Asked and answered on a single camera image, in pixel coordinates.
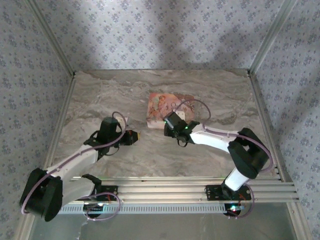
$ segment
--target marble surface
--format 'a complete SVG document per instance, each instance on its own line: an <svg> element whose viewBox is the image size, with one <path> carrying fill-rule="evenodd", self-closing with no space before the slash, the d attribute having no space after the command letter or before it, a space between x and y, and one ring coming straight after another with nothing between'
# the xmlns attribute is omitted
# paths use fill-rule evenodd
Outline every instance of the marble surface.
<svg viewBox="0 0 320 240"><path fill-rule="evenodd" d="M209 106L209 126L248 127L266 142L244 70L97 70L77 72L75 81L54 163L74 153L113 111L123 113L129 127L141 133L134 145L121 146L118 153L104 156L85 170L97 177L225 177L234 168L230 155L219 149L193 144L183 148L165 137L163 130L148 128L152 92L191 94ZM195 115L200 122L208 117L200 104L195 106Z"/></svg>

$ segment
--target cable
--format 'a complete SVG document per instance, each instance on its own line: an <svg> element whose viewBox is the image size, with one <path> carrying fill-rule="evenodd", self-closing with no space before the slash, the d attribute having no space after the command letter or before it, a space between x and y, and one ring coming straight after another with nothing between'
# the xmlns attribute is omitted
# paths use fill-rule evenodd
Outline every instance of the cable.
<svg viewBox="0 0 320 240"><path fill-rule="evenodd" d="M247 199L240 193L239 193L239 197L244 200L244 207L246 207L247 206Z"/></svg>
<svg viewBox="0 0 320 240"><path fill-rule="evenodd" d="M101 149L101 148L105 148L105 147L109 147L113 144L115 144L116 142L118 142L125 134L126 130L127 130L127 121L126 121L126 118L118 111L114 111L112 113L112 117L114 117L115 114L119 114L122 118L123 118L123 121L124 121L124 129L122 131L122 133L120 134L120 136L107 143L107 144L103 144L103 145L99 145L99 146L94 146L94 147L90 147L90 148L87 148L85 150L82 150L81 152L78 152L77 154L71 156L70 158L68 158L65 162L63 162L62 164L60 164L56 169L53 169L52 171L48 172L46 175L44 175L30 190L30 192L27 194L27 196L25 197L24 201L23 201L23 204L21 206L21 213L23 215L25 214L28 214L29 212L26 211L26 205L29 201L29 199L31 198L31 195L34 193L34 191L37 189L37 187L39 187L39 185L44 181L46 180L49 176L51 176L51 174L57 172L58 169L61 169L63 168L66 164L70 163L72 160L74 160L76 157L88 152L88 151L91 151L91 150L96 150L96 149Z"/></svg>
<svg viewBox="0 0 320 240"><path fill-rule="evenodd" d="M241 216L235 216L235 217L234 217L235 219L243 219L243 218L249 216L249 214L251 214L251 212L252 212L252 210L254 209L254 206L255 206L255 194L254 194L254 191L252 191L252 188L251 188L248 184L245 183L245 184L243 184L243 185L244 185L244 186L247 186L248 189L249 189L249 191L250 191L252 204L251 204L249 210L248 210L245 214L243 214L243 215L241 215Z"/></svg>
<svg viewBox="0 0 320 240"><path fill-rule="evenodd" d="M185 148L185 147L188 145L187 142L186 142L184 145L180 145L180 140L178 140L177 142L178 142L178 145L179 145L180 147L183 147L183 148Z"/></svg>
<svg viewBox="0 0 320 240"><path fill-rule="evenodd" d="M106 156L113 156L115 155L118 151L119 151L120 147L117 147L116 148L116 151L114 153L111 153L111 154L106 154Z"/></svg>
<svg viewBox="0 0 320 240"><path fill-rule="evenodd" d="M210 130L210 129L207 129L207 128L206 128L206 122L209 121L210 118L211 118L211 111L210 111L209 107L207 106L207 104L205 104L203 101L198 100L198 99L184 100L184 101L182 101L182 102L178 105L178 107L176 108L176 110L178 110L178 109L181 107L182 104L184 104L184 103L186 103L186 102L190 102L190 101L199 102L199 103L201 103L202 105L204 105L205 108L208 110L209 117L208 117L208 118L203 122L203 124L202 124L202 126L203 126L203 128L204 128L204 130L205 130L206 132L211 133L211 134L215 134L215 135L218 135L218 136L224 136L224 137L235 137L235 138L239 137L239 138L242 138L242 139L246 139L246 140L248 140L249 142L257 145L259 148L261 148L261 149L268 155L269 160L270 160L269 166L268 166L267 168L265 168L265 169L262 169L260 172L261 172L261 173L265 173L265 172L268 172L268 171L270 171L270 170L272 169L272 167L273 167L273 165L274 165L274 160L273 160L273 158L272 158L272 155L271 155L270 151L269 151L264 145L262 145L260 142L254 140L254 139L252 139L252 138L250 138L250 137L243 136L243 135L240 135L240 134L237 134L237 133L224 133L224 132L220 132L220 131L212 131L212 130Z"/></svg>
<svg viewBox="0 0 320 240"><path fill-rule="evenodd" d="M118 207L116 209L116 211L111 215L111 216L108 216L108 217L105 217L105 218L92 218L92 217L89 217L88 215L88 212L90 212L90 210L93 208L88 208L85 212L85 216L88 220L92 220L92 221L104 221L104 220L109 220L109 219L112 219L114 216L116 216L119 212L120 212L120 209L121 209L121 200L120 198L113 194L112 192L101 192L101 193L97 193L97 194L94 194L94 195L90 195L90 196L84 196L84 197L81 197L80 199L86 199L86 198L93 198L93 197L98 197L98 196L101 196L101 195L108 195L108 196L113 196L115 197L116 201L119 203L118 204Z"/></svg>

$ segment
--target purple cable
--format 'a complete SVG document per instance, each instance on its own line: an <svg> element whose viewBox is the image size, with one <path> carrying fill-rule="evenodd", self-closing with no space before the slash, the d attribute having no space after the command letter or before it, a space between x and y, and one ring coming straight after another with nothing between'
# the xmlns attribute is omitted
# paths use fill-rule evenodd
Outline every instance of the purple cable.
<svg viewBox="0 0 320 240"><path fill-rule="evenodd" d="M203 126L203 128L204 128L204 130L205 130L206 132L211 133L211 134L215 134L215 135L218 135L218 136L224 136L224 137L235 137L235 138L239 137L239 138L242 138L242 139L246 139L246 140L248 140L249 142L257 145L259 148L261 148L261 149L268 155L268 157L269 157L269 159L270 159L270 164L269 164L269 166L268 166L267 168L265 168L265 169L262 169L260 172L261 172L261 173L265 173L265 172L270 171L270 170L272 169L272 167L273 167L273 165L274 165L274 160L273 160L273 158L272 158L272 155L271 155L270 151L269 151L264 145L262 145L260 142L254 140L254 139L252 139L252 138L250 138L250 137L243 136L243 135L236 134L236 133L229 133L229 134L228 134L228 133L224 133L224 132L220 132L220 131L212 131L212 130L210 130L210 129L207 129L207 128L206 128L206 122L207 122L208 120L210 120L210 118L211 118L211 111L210 111L209 107L207 106L207 104L205 104L203 101L198 100L198 99L185 100L185 101L182 101L182 102L178 105L178 107L176 108L176 110L179 109L182 104L184 104L184 103L186 103L186 102L190 102L190 101L199 102L199 103L203 104L203 105L205 106L205 108L208 110L209 117L208 117L208 118L203 122L203 124L202 124L202 126Z"/></svg>
<svg viewBox="0 0 320 240"><path fill-rule="evenodd" d="M92 208L89 208L86 213L84 214L86 216L86 218L88 220L92 220L92 221L104 221L104 220L109 220L109 219L112 219L114 216L116 216L119 212L120 212L120 209L121 209L121 200L120 198L113 194L112 192L101 192L101 193L97 193L97 194L94 194L94 195L90 195L90 196L84 196L80 199L86 199L86 198L93 198L93 197L98 197L98 196L101 196L101 195L110 195L110 196L113 196L115 197L116 201L119 203L118 205L118 208L116 209L116 211L111 215L111 216L108 216L108 217L105 217L105 218L92 218L92 217L89 217L88 215L88 212L92 209Z"/></svg>
<svg viewBox="0 0 320 240"><path fill-rule="evenodd" d="M244 185L244 186L247 186L248 189L249 189L249 191L250 191L252 204L251 204L249 210L248 210L245 214L243 214L243 215L241 215L241 216L235 216L235 217L234 217L235 219L243 219L243 218L245 218L245 217L248 217L248 216L250 215L250 213L252 212L252 210L254 209L254 206L255 206L255 195L254 195L254 191L252 191L252 188L251 188L248 184L245 183L245 184L243 184L243 185Z"/></svg>
<svg viewBox="0 0 320 240"><path fill-rule="evenodd" d="M51 174L55 173L57 171L57 169L61 169L63 168L66 164L70 163L73 159L75 159L76 157L88 152L88 151L91 151L93 149L101 149L101 148L105 148L105 147L109 147L113 144L115 144L116 142L118 142L125 134L126 130L127 130L127 121L126 121L126 118L118 111L114 111L112 113L112 117L114 117L114 114L119 114L122 118L123 118L123 121L124 121L124 129L122 131L122 133L120 134L120 136L113 140L112 142L109 142L107 144L103 144L103 145L99 145L99 146L94 146L94 147L90 147L90 148L87 148L81 152L78 152L77 154L71 156L69 159L67 159L65 162L63 162L61 165L59 165L56 169L48 172L46 175L44 175L30 190L30 192L27 194L27 196L25 197L24 201L23 201L23 204L21 206L21 213L23 215L25 214L28 214L27 211L25 211L26 209L26 205L27 205L27 202L29 201L29 199L31 198L31 195L34 193L34 191L37 189L37 187L39 187L39 185L45 180L47 179Z"/></svg>

